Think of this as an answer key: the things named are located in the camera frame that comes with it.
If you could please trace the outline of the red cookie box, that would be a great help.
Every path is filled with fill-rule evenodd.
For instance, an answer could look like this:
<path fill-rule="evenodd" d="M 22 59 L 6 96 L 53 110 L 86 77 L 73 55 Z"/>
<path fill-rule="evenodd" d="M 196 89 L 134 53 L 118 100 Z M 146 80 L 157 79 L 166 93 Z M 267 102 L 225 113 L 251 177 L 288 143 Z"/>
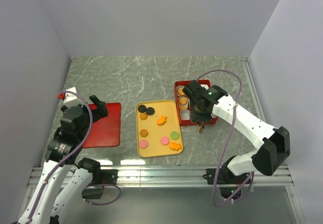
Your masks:
<path fill-rule="evenodd" d="M 176 81 L 174 83 L 174 95 L 175 95 L 175 103 L 176 103 L 176 107 L 177 107 L 177 114 L 178 114 L 178 118 L 179 118 L 179 123 L 180 126 L 194 126 L 197 125 L 196 123 L 191 122 L 191 119 L 189 121 L 182 121 L 180 119 L 180 110 L 179 110 L 179 105 L 178 105 L 178 97 L 176 94 L 176 87 L 178 85 L 183 85 L 186 86 L 188 83 L 190 82 L 190 80 L 185 80 L 185 81 Z M 202 79 L 202 80 L 198 80 L 198 83 L 201 84 L 207 84 L 209 87 L 211 86 L 210 81 L 208 79 Z M 212 115 L 212 121 L 205 123 L 205 125 L 210 125 L 210 124 L 215 124 L 218 121 L 218 117 L 216 117 L 215 115 Z"/>

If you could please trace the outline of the maple leaf cookie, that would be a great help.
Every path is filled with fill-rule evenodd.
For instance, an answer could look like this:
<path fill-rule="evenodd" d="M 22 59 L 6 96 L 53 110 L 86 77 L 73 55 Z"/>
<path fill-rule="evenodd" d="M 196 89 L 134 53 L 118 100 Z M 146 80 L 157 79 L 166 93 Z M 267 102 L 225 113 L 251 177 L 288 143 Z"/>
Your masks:
<path fill-rule="evenodd" d="M 178 98 L 178 102 L 181 105 L 186 105 L 188 103 L 188 100 L 187 100 L 186 97 L 181 96 L 181 97 Z"/>

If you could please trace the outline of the red box lid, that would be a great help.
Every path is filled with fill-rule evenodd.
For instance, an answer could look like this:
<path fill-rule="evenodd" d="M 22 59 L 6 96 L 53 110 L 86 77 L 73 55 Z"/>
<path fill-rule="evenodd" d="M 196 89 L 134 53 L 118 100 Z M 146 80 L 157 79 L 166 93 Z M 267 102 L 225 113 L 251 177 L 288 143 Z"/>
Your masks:
<path fill-rule="evenodd" d="M 121 104 L 106 104 L 109 115 L 92 126 L 83 148 L 117 147 L 120 145 Z"/>

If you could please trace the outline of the steel tongs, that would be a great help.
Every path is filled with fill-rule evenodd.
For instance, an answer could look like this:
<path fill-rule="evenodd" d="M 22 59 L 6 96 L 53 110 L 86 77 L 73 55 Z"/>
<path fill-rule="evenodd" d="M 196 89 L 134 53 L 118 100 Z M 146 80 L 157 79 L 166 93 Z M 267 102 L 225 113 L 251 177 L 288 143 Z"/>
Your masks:
<path fill-rule="evenodd" d="M 204 132 L 204 124 L 203 123 L 198 123 L 198 132 L 202 134 Z"/>

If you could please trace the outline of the small orange fish cookie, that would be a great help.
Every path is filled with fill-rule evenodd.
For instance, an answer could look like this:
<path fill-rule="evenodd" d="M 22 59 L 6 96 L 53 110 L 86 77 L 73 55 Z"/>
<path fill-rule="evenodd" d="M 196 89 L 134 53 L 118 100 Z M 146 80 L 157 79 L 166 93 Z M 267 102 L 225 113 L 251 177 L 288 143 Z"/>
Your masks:
<path fill-rule="evenodd" d="M 160 118 L 157 119 L 156 123 L 158 126 L 162 126 L 167 122 L 167 117 L 166 116 L 161 116 Z"/>

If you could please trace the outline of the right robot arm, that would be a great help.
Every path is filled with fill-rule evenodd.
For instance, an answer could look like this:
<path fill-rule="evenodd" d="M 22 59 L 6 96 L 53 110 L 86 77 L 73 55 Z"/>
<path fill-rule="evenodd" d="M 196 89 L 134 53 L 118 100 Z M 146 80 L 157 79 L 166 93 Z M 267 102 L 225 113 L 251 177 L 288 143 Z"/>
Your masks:
<path fill-rule="evenodd" d="M 289 157 L 289 131 L 283 126 L 276 128 L 257 118 L 219 86 L 205 89 L 193 80 L 184 87 L 183 92 L 199 116 L 215 115 L 225 120 L 255 147 L 254 151 L 233 156 L 223 164 L 221 174 L 225 182 L 234 183 L 240 175 L 255 171 L 272 176 Z"/>

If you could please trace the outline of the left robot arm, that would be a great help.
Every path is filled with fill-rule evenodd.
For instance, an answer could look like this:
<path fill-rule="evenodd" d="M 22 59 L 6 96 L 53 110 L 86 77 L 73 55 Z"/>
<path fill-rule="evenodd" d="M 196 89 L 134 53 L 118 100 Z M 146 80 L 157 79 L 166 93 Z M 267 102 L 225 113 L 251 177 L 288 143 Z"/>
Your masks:
<path fill-rule="evenodd" d="M 109 115 L 106 103 L 92 95 L 89 99 L 95 109 L 91 109 L 77 93 L 64 91 L 59 94 L 62 100 L 71 96 L 77 99 L 73 103 L 63 103 L 61 125 L 47 146 L 41 177 L 18 223 L 62 223 L 70 203 L 89 184 L 95 185 L 101 180 L 98 161 L 84 158 L 76 164 L 75 159 L 93 124 Z"/>

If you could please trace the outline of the black sandwich cookie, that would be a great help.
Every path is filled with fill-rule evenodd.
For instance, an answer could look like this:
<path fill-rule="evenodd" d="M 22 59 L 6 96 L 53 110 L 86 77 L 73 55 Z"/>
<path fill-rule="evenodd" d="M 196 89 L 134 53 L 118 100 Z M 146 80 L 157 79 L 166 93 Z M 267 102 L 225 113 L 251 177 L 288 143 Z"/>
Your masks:
<path fill-rule="evenodd" d="M 140 104 L 137 109 L 140 113 L 146 112 L 146 106 L 143 104 Z"/>
<path fill-rule="evenodd" d="M 151 116 L 151 115 L 154 115 L 155 110 L 154 110 L 154 108 L 153 108 L 153 107 L 147 107 L 147 108 L 146 108 L 146 113 L 147 113 L 149 116 Z"/>

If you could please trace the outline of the small flower butter cookie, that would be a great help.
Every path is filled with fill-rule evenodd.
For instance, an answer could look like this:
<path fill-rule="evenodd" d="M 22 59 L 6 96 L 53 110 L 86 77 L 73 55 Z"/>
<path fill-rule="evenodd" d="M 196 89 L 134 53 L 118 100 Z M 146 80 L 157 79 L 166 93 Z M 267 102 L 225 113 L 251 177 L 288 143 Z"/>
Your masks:
<path fill-rule="evenodd" d="M 140 116 L 139 116 L 139 118 L 141 120 L 146 120 L 148 118 L 148 114 L 147 113 L 141 113 Z"/>

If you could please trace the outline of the orange fish cookie under stack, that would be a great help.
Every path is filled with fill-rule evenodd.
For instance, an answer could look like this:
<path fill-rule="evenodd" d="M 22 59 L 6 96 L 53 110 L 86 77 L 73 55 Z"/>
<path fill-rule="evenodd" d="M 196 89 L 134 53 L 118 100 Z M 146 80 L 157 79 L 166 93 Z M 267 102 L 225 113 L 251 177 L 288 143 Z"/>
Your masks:
<path fill-rule="evenodd" d="M 181 143 L 170 142 L 169 148 L 173 151 L 178 151 L 178 150 L 182 149 L 182 145 L 181 145 Z"/>

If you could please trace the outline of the pink sandwich cookie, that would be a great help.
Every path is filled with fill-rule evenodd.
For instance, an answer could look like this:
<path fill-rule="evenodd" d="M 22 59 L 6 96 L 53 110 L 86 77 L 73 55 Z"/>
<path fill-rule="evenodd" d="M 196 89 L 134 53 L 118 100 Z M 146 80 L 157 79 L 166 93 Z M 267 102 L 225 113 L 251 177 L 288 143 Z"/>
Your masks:
<path fill-rule="evenodd" d="M 148 143 L 147 140 L 140 140 L 138 145 L 139 145 L 140 148 L 146 149 L 148 147 L 149 143 Z"/>
<path fill-rule="evenodd" d="M 160 138 L 160 143 L 162 145 L 168 145 L 169 142 L 170 142 L 170 139 L 167 136 L 163 136 L 163 137 Z"/>

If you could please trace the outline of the yellow cookie tray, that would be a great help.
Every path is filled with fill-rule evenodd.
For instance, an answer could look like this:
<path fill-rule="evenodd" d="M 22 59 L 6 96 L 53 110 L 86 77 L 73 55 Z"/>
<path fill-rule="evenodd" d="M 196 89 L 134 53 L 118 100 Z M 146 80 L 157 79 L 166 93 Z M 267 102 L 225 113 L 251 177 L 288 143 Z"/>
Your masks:
<path fill-rule="evenodd" d="M 138 111 L 138 106 L 143 104 L 147 107 L 153 107 L 155 110 L 154 115 L 148 116 L 146 120 L 141 120 L 139 118 L 140 112 Z M 182 141 L 182 134 L 179 124 L 179 119 L 177 115 L 176 104 L 172 100 L 159 100 L 159 101 L 147 101 L 140 102 L 135 107 L 136 110 L 136 132 L 137 132 L 137 150 L 138 154 L 141 157 L 155 157 L 155 156 L 164 156 L 164 155 L 174 155 L 179 154 L 184 149 L 184 144 Z M 167 122 L 158 126 L 156 121 L 161 116 L 167 117 Z M 140 136 L 139 132 L 142 129 L 146 129 L 149 134 L 147 137 L 143 138 Z M 172 131 L 177 131 L 180 134 L 179 139 L 173 140 L 170 137 Z M 160 143 L 160 138 L 167 136 L 170 139 L 170 142 L 181 143 L 182 149 L 178 151 L 173 151 L 169 148 L 168 145 L 162 145 Z M 149 145 L 146 149 L 139 147 L 138 143 L 140 140 L 147 140 Z"/>

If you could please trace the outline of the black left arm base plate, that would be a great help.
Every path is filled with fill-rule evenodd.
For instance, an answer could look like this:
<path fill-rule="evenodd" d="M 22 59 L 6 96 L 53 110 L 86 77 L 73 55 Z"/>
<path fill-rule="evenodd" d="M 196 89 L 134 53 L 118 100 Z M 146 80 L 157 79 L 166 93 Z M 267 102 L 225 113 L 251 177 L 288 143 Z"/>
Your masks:
<path fill-rule="evenodd" d="M 110 184 L 115 185 L 117 183 L 118 170 L 99 170 L 93 174 L 91 185 Z"/>

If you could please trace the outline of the aluminium table rail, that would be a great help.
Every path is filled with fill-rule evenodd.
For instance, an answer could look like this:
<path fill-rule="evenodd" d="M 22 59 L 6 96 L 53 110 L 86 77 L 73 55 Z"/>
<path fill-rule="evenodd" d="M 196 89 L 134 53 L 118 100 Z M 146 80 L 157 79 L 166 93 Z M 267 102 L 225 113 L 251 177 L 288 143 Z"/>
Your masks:
<path fill-rule="evenodd" d="M 215 171 L 212 165 L 103 165 L 104 172 L 116 170 L 116 184 L 122 188 L 211 187 Z M 293 186 L 289 168 L 279 167 L 272 176 L 254 173 L 254 186 Z"/>

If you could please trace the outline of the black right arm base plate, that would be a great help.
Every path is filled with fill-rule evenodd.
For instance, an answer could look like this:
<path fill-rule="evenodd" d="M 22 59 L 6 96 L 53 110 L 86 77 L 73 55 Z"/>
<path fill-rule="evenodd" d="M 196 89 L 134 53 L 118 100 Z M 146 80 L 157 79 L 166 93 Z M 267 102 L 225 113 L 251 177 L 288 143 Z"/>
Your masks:
<path fill-rule="evenodd" d="M 217 169 L 206 169 L 206 173 L 202 176 L 207 181 L 208 185 L 213 185 Z M 242 184 L 251 173 L 244 173 L 236 176 L 229 169 L 220 168 L 218 174 L 218 185 L 240 185 Z"/>

